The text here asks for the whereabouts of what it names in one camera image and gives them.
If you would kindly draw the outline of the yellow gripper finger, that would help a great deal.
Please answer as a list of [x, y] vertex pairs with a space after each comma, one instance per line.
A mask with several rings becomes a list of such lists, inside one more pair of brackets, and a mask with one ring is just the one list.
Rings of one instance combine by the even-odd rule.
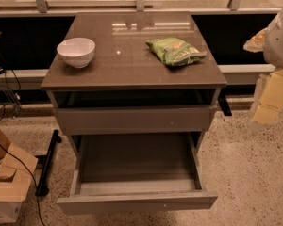
[[272, 124], [283, 110], [283, 69], [261, 74], [256, 83], [248, 125], [261, 130]]

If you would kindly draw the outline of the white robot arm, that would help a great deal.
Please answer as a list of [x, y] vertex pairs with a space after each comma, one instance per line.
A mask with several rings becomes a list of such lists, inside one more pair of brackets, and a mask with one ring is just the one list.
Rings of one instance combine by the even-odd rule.
[[243, 49], [262, 52], [264, 60], [275, 66], [272, 73], [259, 76], [249, 111], [249, 126], [260, 130], [272, 124], [283, 110], [283, 9]]

